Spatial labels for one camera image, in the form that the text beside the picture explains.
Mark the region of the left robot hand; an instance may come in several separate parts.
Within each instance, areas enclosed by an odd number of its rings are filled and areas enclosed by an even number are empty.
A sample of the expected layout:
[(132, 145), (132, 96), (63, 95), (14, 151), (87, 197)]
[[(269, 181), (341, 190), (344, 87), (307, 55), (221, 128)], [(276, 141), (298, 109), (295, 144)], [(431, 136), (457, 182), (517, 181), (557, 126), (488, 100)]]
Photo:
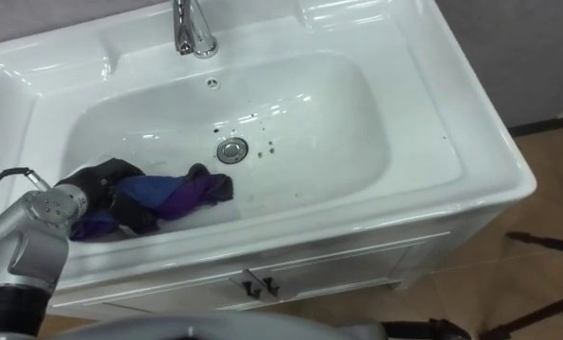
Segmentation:
[(70, 239), (85, 242), (117, 231), (131, 235), (157, 229), (157, 217), (121, 189), (123, 179), (144, 176), (139, 167), (117, 158), (77, 170), (56, 186), (72, 185), (85, 196), (86, 210), (71, 227)]

